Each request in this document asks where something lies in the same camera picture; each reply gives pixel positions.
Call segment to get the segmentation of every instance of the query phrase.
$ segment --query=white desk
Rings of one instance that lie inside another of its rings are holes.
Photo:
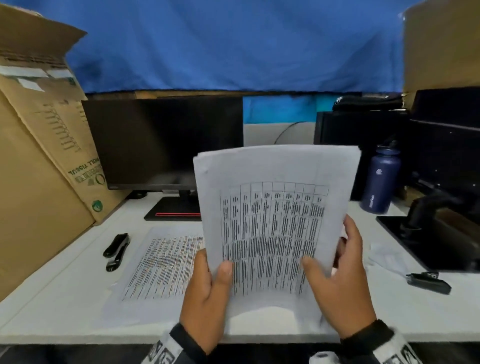
[[[92,228],[62,254],[25,281],[0,303],[0,313],[11,317],[0,322],[0,344],[126,344],[153,343],[169,329],[168,324],[138,325],[95,330],[115,283],[135,249],[152,226],[181,222],[149,222],[143,216],[161,194],[131,200],[103,225]],[[368,243],[389,244],[404,252],[412,272],[421,267],[375,221],[375,216],[351,202],[348,213]],[[394,205],[389,215],[403,215]],[[121,232],[132,237],[120,268],[105,271],[102,252]],[[402,331],[410,341],[480,341],[480,275],[442,274],[452,286],[449,296],[407,285],[404,278],[377,266],[368,267],[372,300],[378,317]],[[248,312],[227,322],[224,342],[320,342],[336,341],[327,325],[300,326],[286,309],[268,307]]]

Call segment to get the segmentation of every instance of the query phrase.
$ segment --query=red stripe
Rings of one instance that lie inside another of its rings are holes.
[[[157,212],[155,214],[155,216],[162,216],[162,215],[169,215],[169,216],[185,216],[185,215],[195,215],[195,216],[199,216],[200,213],[199,212],[189,212],[189,213],[176,213],[176,212]]]

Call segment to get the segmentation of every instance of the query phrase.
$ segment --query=sleeve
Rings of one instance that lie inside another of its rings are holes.
[[[207,355],[181,323],[153,345],[142,364],[206,364]]]
[[[403,336],[381,320],[341,342],[339,357],[320,352],[310,358],[309,364],[422,364]]]

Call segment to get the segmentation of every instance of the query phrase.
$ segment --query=water bottle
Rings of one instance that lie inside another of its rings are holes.
[[[387,212],[392,201],[395,180],[400,169],[400,153],[395,149],[396,142],[390,146],[377,148],[377,155],[370,162],[367,185],[363,191],[360,207],[373,214]]]

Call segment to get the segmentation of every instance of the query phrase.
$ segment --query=computer monitor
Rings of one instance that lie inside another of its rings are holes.
[[[241,97],[83,101],[109,189],[179,190],[146,219],[200,218],[193,157],[243,146]]]

